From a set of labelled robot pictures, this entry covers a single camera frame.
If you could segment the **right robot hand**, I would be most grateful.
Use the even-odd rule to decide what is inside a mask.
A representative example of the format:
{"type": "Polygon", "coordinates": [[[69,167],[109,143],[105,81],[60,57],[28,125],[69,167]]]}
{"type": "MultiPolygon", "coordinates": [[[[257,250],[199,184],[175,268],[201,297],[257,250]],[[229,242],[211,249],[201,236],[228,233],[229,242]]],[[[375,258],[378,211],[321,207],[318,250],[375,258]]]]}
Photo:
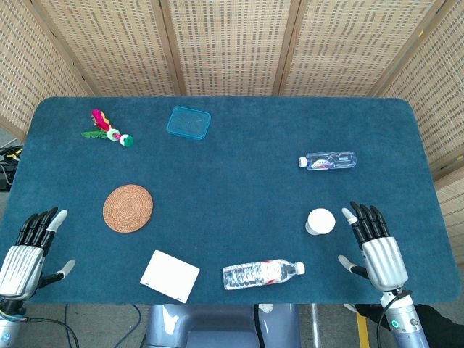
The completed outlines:
{"type": "Polygon", "coordinates": [[[351,226],[365,260],[361,267],[344,255],[338,261],[349,272],[368,279],[382,292],[396,291],[408,280],[407,270],[397,240],[390,235],[386,221],[374,206],[350,202],[351,209],[343,208],[342,214],[351,226]]]}

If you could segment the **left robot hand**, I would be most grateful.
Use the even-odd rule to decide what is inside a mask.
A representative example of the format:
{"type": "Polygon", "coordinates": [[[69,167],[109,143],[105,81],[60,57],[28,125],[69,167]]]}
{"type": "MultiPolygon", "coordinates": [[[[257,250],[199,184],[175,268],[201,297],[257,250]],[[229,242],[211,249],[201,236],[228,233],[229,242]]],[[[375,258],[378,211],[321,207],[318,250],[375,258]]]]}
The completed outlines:
{"type": "Polygon", "coordinates": [[[37,289],[61,281],[75,267],[69,260],[51,275],[42,273],[55,234],[67,217],[67,210],[57,207],[31,215],[23,224],[17,240],[1,266],[1,298],[10,301],[30,299],[37,289]]]}

